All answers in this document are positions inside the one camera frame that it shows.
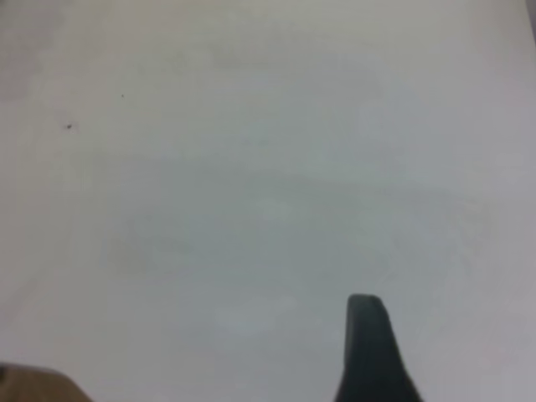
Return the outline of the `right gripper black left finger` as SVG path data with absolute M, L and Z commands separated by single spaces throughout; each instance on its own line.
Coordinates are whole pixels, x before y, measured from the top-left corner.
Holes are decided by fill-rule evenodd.
M 92 402 L 70 377 L 50 368 L 1 363 L 1 401 Z

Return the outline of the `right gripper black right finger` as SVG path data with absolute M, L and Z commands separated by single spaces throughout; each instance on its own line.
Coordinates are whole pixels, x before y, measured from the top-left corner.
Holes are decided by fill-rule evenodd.
M 343 373 L 336 401 L 421 401 L 382 300 L 348 298 Z

